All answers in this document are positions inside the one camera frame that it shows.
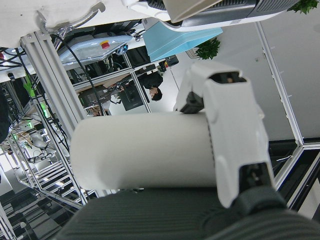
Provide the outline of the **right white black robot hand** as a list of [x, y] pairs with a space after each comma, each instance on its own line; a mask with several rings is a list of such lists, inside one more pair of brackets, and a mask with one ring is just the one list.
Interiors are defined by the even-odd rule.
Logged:
[[186, 72], [171, 112], [96, 116], [71, 137], [90, 200], [57, 240], [317, 240], [276, 190], [251, 82], [220, 63]]

